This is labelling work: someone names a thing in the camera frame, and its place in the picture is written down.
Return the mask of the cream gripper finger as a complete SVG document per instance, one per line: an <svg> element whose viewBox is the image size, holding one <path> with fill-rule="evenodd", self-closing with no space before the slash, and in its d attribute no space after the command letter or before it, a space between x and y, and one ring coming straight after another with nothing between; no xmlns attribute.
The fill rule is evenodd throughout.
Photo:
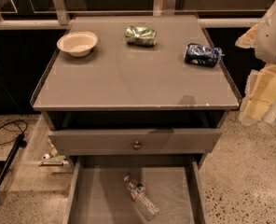
<svg viewBox="0 0 276 224"><path fill-rule="evenodd" d="M242 36L240 36L236 42L235 46L242 49L253 49L255 47L255 33L258 24L252 26L249 30L247 30Z"/></svg>
<svg viewBox="0 0 276 224"><path fill-rule="evenodd" d="M244 125L264 121L263 117L275 101L276 64L267 63L260 71L252 70L247 78L239 121Z"/></svg>

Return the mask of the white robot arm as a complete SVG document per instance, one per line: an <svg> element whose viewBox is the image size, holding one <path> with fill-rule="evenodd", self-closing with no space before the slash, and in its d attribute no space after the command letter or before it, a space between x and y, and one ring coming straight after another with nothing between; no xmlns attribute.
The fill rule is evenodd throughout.
<svg viewBox="0 0 276 224"><path fill-rule="evenodd" d="M253 48L256 58L265 63L260 71L252 70L247 78L239 121L244 125L258 121L272 123L276 120L276 1L235 45Z"/></svg>

